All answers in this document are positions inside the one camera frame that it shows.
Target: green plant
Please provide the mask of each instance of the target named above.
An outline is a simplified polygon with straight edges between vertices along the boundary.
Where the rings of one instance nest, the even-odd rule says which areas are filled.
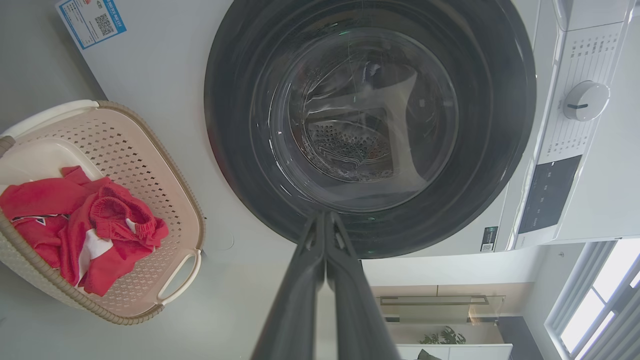
[[[452,328],[446,326],[440,334],[425,335],[424,340],[418,341],[418,344],[466,344],[467,339],[462,334],[453,331]]]

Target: door glass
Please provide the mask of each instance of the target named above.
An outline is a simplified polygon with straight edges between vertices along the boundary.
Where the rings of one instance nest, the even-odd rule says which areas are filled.
[[[273,151],[305,195],[338,210],[377,211],[416,196],[444,168],[456,96],[424,46],[360,28],[304,45],[286,61],[271,104]]]

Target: red clothing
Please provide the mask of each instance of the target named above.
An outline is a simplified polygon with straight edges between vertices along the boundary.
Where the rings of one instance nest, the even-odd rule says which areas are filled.
[[[61,179],[9,186],[0,195],[0,208],[70,284],[103,296],[160,246],[168,228],[108,177],[90,181],[81,167],[61,172]]]

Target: window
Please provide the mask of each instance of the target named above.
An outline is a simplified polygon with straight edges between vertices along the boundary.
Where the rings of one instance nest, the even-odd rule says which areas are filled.
[[[640,331],[629,333],[634,329],[629,325],[638,321],[634,317],[637,311],[633,310],[640,304],[639,270],[640,239],[585,246],[570,282],[546,322],[552,336],[563,347],[565,358],[590,360],[595,356],[592,353],[614,344],[615,336],[632,339],[624,341],[615,351],[640,354],[640,340],[637,340]]]

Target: beige laundry basket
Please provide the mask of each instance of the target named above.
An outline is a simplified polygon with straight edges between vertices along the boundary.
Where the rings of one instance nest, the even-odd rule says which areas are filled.
[[[92,180],[108,176],[165,220],[162,246],[136,263],[103,297],[65,281],[18,234],[0,210],[0,261],[50,296],[113,323],[133,325],[163,310],[200,269],[204,222],[173,160],[142,119],[109,101],[74,101],[43,111],[0,135],[0,192],[9,184],[60,177],[81,165]],[[188,278],[164,294],[173,276],[195,257]]]

